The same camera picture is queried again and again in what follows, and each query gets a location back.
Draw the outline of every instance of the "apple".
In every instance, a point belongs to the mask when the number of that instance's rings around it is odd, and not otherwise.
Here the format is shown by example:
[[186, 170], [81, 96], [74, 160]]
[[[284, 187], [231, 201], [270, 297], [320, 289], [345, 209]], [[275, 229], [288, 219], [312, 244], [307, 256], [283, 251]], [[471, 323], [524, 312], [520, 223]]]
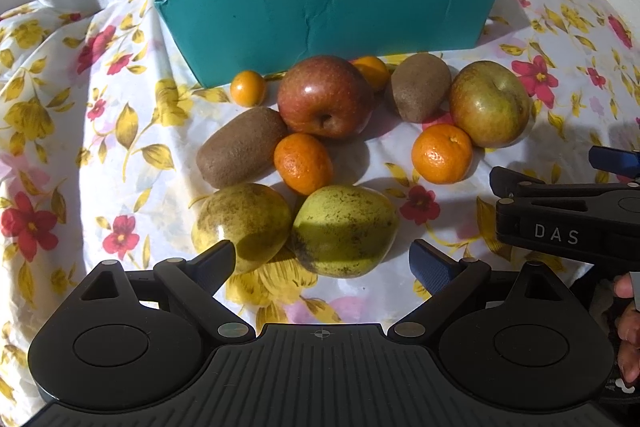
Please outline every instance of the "apple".
[[479, 60], [455, 77], [449, 109], [454, 124], [475, 145], [498, 148], [512, 143], [524, 131], [530, 98], [510, 70], [497, 62]]
[[365, 128], [373, 108], [373, 89], [360, 71], [330, 55], [301, 60], [278, 88], [278, 111], [294, 132], [348, 138]]

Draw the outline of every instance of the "hand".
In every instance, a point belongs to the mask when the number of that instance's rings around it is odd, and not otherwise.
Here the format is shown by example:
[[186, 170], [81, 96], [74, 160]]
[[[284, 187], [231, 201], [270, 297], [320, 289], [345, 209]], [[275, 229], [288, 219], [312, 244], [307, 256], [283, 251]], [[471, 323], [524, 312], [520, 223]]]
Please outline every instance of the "hand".
[[[615, 294], [622, 299], [634, 296], [631, 276], [626, 274], [614, 285]], [[618, 367], [626, 383], [634, 383], [640, 377], [640, 313], [635, 303], [629, 304], [618, 323], [618, 336], [622, 340], [618, 351]]]

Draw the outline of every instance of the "brown kiwi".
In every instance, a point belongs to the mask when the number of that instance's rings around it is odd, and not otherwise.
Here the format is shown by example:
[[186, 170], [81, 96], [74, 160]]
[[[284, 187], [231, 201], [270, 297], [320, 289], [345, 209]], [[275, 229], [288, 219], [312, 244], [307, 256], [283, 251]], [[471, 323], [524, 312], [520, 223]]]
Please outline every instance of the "brown kiwi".
[[440, 107], [451, 86], [451, 71], [428, 53], [406, 58], [391, 75], [385, 100], [404, 121], [421, 123]]
[[273, 165], [273, 152], [285, 136], [287, 126], [277, 111], [252, 107], [204, 142], [196, 165], [213, 188], [251, 181]]

